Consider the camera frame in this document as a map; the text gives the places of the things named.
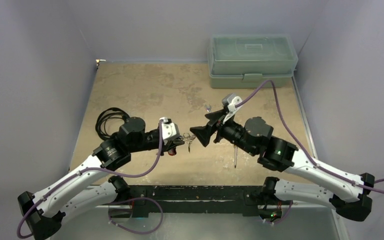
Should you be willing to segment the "grey key holder plate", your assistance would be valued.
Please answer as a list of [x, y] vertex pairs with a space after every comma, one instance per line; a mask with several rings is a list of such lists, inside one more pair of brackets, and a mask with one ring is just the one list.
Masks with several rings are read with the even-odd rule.
[[187, 145], [188, 153], [191, 153], [191, 145], [193, 141], [196, 139], [196, 136], [193, 133], [186, 132], [180, 136], [180, 139], [185, 142]]

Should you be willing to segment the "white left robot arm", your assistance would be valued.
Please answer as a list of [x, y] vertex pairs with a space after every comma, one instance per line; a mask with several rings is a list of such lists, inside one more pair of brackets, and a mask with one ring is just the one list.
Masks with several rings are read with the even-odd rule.
[[[55, 183], [31, 193], [23, 192], [17, 198], [22, 219], [18, 223], [16, 235], [19, 239], [34, 237], [45, 240], [62, 226], [67, 213], [64, 206], [73, 208], [70, 201], [80, 195], [90, 184], [115, 175], [124, 178], [140, 178], [149, 174], [158, 164], [164, 153], [173, 156], [176, 147], [184, 144], [179, 127], [170, 118], [161, 117], [157, 128], [145, 131], [146, 123], [140, 117], [129, 117], [104, 140], [92, 154], [78, 167], [67, 173]], [[143, 173], [126, 174], [117, 170], [131, 161], [131, 154], [157, 150], [153, 165]]]

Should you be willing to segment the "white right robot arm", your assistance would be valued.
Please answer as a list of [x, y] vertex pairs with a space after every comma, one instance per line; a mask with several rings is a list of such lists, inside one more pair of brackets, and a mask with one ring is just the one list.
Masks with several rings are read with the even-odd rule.
[[369, 173], [352, 174], [332, 167], [311, 156], [303, 149], [282, 138], [273, 136], [273, 127], [260, 116], [249, 118], [244, 125], [233, 118], [224, 120], [222, 110], [205, 115], [204, 126], [189, 130], [206, 147], [212, 135], [214, 143], [227, 140], [251, 156], [264, 168], [285, 172], [310, 181], [296, 183], [278, 177], [267, 177], [260, 193], [250, 198], [260, 199], [265, 205], [281, 202], [308, 202], [335, 210], [343, 218], [363, 222], [372, 211], [370, 188], [375, 178]]

